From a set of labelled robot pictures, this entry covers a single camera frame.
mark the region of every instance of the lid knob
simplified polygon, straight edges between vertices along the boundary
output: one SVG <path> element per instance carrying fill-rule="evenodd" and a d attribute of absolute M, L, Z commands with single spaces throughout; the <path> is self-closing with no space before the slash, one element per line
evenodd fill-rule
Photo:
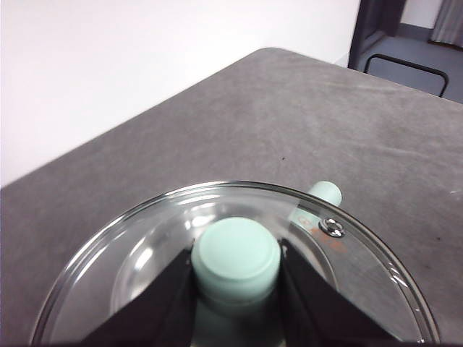
<path fill-rule="evenodd" d="M 197 286 L 213 302 L 246 307 L 272 292 L 279 271 L 280 247 L 260 223 L 225 218 L 195 242 L 192 265 Z"/>

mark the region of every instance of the curtain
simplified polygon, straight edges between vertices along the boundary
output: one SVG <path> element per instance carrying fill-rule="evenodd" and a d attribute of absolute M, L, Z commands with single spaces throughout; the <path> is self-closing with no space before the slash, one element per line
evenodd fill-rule
<path fill-rule="evenodd" d="M 463 0 L 443 0 L 431 41 L 463 48 Z"/>

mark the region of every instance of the gray floor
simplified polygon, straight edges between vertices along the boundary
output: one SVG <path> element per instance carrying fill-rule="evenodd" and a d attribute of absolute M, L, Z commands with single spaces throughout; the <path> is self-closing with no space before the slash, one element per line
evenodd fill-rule
<path fill-rule="evenodd" d="M 363 71 L 367 58 L 375 53 L 383 53 L 444 71 L 449 76 L 450 82 L 443 97 L 463 103 L 463 51 L 410 38 L 386 37 L 362 55 L 359 62 L 360 71 Z M 443 85 L 443 80 L 439 76 L 380 59 L 371 61 L 369 73 L 435 95 L 439 94 Z"/>

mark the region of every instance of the metal screw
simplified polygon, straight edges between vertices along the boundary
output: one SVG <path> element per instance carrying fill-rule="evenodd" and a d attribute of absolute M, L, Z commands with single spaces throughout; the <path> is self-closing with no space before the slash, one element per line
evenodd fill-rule
<path fill-rule="evenodd" d="M 333 218 L 325 218 L 320 220 L 320 222 L 318 222 L 318 227 L 322 232 L 328 234 L 331 237 L 343 237 L 346 233 L 342 228 L 342 224 L 336 222 Z"/>

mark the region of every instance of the gray table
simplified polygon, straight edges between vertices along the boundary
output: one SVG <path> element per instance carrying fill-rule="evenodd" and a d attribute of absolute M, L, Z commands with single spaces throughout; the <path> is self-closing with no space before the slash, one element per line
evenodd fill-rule
<path fill-rule="evenodd" d="M 463 105 L 281 49 L 256 51 L 1 191 L 3 342 L 105 223 L 162 192 L 336 182 L 463 343 Z"/>

